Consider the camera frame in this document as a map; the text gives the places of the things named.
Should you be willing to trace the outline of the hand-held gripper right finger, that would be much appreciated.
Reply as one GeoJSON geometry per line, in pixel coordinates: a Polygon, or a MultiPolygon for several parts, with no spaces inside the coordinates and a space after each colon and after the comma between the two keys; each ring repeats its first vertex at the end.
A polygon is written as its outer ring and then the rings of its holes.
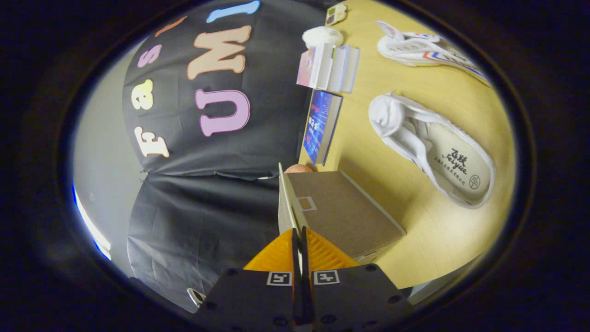
{"type": "Polygon", "coordinates": [[[384,331],[414,311],[375,263],[360,265],[315,231],[301,230],[301,328],[384,331]]]}

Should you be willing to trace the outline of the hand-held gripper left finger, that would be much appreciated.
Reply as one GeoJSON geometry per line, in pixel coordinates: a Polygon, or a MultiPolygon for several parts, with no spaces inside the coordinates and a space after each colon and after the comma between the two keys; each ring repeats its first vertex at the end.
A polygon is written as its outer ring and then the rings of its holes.
{"type": "Polygon", "coordinates": [[[193,322],[202,331],[293,331],[300,290],[298,235],[291,229],[242,269],[222,273],[193,322]]]}

